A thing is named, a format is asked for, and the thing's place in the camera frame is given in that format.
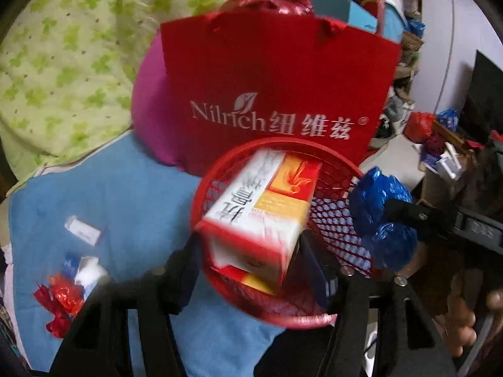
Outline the right hand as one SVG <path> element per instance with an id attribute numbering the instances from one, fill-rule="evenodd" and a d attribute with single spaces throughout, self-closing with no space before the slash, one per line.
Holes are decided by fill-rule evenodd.
<path id="1" fill-rule="evenodd" d="M 472 346 L 477 339 L 477 333 L 473 329 L 476 316 L 462 297 L 463 287 L 462 276 L 456 274 L 451 281 L 451 290 L 447 299 L 448 312 L 436 318 L 440 325 L 442 341 L 455 358 L 460 357 L 464 348 Z M 486 303 L 495 315 L 486 341 L 491 344 L 502 337 L 502 288 L 490 292 Z"/>

